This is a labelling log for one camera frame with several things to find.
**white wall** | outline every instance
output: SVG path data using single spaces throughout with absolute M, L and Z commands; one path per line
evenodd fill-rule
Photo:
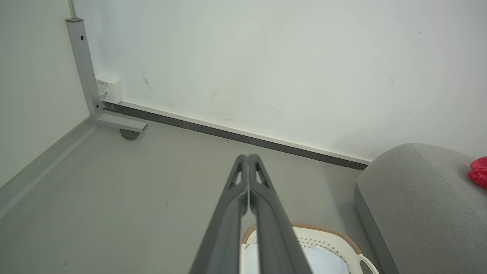
M 0 2 L 0 187 L 89 116 L 67 0 Z
M 75 3 L 128 100 L 364 159 L 487 155 L 487 1 Z

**gray fabric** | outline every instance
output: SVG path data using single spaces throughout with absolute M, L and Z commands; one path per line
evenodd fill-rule
M 370 241 L 374 246 L 375 253 L 379 258 L 380 265 L 384 270 L 384 273 L 387 274 L 399 274 L 397 271 L 397 267 L 394 264 L 394 260 L 387 248 L 386 243 L 384 242 L 384 238 L 380 234 L 379 229 L 377 228 L 377 224 L 372 217 L 370 210 L 365 203 L 364 198 L 362 197 L 362 193 L 357 186 L 354 189 L 354 198 L 355 198 L 355 207 L 357 208 L 358 215 L 364 224 L 365 231 L 369 235 Z
M 357 187 L 399 273 L 485 273 L 487 191 L 474 157 L 405 144 L 379 156 Z

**dark gray baseboard strip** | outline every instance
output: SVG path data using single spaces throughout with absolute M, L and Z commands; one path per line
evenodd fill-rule
M 264 140 L 260 140 L 257 138 L 248 137 L 248 136 L 244 136 L 244 135 L 240 135 L 237 133 L 228 132 L 228 131 L 224 131 L 224 130 L 220 130 L 220 129 L 214 129 L 211 127 L 202 126 L 199 124 L 186 122 L 183 120 L 174 119 L 174 118 L 162 116 L 159 114 L 154 114 L 154 113 L 150 113 L 150 112 L 146 112 L 146 111 L 142 111 L 142 110 L 137 110 L 137 109 L 121 106 L 121 105 L 105 103 L 104 109 L 108 110 L 108 111 L 128 115 L 128 116 L 132 116 L 132 117 L 137 117 L 137 118 L 144 119 L 144 120 L 149 120 L 149 121 L 159 122 L 159 123 L 163 123 L 163 124 L 167 124 L 167 125 L 171 125 L 171 126 L 176 126 L 176 127 L 180 127 L 180 128 L 184 128 L 184 129 L 194 130 L 194 131 L 201 132 L 201 133 L 206 133 L 206 134 L 210 134 L 210 135 L 214 135 L 214 136 L 218 136 L 218 137 L 222 137 L 222 138 L 227 138 L 230 140 L 235 140 L 235 141 L 239 141 L 239 142 L 243 142 L 243 143 L 247 143 L 247 144 L 251 144 L 251 145 L 256 145 L 256 146 L 260 146 L 260 147 L 265 147 L 265 148 L 269 148 L 269 149 L 273 149 L 273 150 L 278 150 L 278 151 L 286 152 L 289 154 L 294 154 L 294 155 L 298 155 L 298 156 L 302 156 L 302 157 L 306 157 L 306 158 L 310 158 L 310 159 L 314 159 L 314 160 L 318 160 L 318 161 L 322 161 L 322 162 L 327 162 L 327 163 L 331 163 L 331 164 L 335 164 L 335 165 L 339 165 L 339 166 L 349 167 L 349 168 L 358 169 L 358 170 L 364 170 L 367 167 L 366 164 L 352 162 L 352 161 L 340 159 L 337 157 L 332 157 L 332 156 L 323 155 L 323 154 L 316 153 L 316 152 L 307 151 L 304 149 L 299 149 L 299 148 L 281 145 L 281 144 L 277 144 L 277 143 L 273 143 L 273 142 L 269 142 L 269 141 L 264 141 Z

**metal frame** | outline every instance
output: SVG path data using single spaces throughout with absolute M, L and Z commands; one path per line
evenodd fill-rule
M 242 174 L 242 180 L 236 180 Z M 262 183 L 257 182 L 257 175 Z M 237 274 L 240 270 L 240 224 L 250 209 L 257 219 L 262 274 L 311 274 L 276 190 L 257 155 L 240 155 L 211 217 L 190 274 Z
M 129 116 L 116 116 L 111 112 L 103 110 L 104 102 L 100 100 L 100 94 L 98 93 L 83 19 L 77 17 L 67 19 L 66 25 L 68 26 L 69 38 L 73 47 L 79 79 L 81 80 L 81 86 L 83 87 L 91 120 L 123 130 L 137 133 L 144 132 L 147 128 L 147 123 L 133 120 L 128 118 Z

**black wheel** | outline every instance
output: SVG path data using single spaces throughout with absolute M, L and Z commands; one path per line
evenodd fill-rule
M 120 134 L 125 140 L 133 141 L 139 137 L 140 133 L 135 131 L 130 131 L 126 129 L 120 129 Z

